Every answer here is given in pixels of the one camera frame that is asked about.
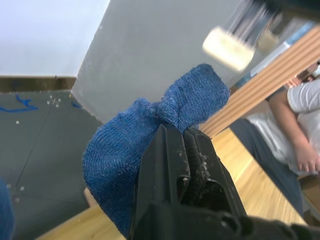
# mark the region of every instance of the person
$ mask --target person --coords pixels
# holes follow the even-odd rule
[[[277,92],[269,108],[230,128],[303,216],[297,177],[320,171],[320,80]]]

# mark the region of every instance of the wooden slats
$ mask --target wooden slats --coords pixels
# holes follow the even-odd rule
[[[209,137],[213,137],[318,59],[320,59],[320,25],[311,29],[237,90],[224,108],[200,125],[200,129]]]

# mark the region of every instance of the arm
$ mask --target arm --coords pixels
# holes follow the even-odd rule
[[[298,113],[319,108],[320,81],[280,92],[270,99],[269,105],[274,118],[294,147],[298,169],[306,172],[320,171],[320,157],[297,122]]]

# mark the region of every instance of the white wall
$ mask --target white wall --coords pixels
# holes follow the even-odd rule
[[[0,0],[0,75],[76,76],[110,0]]]

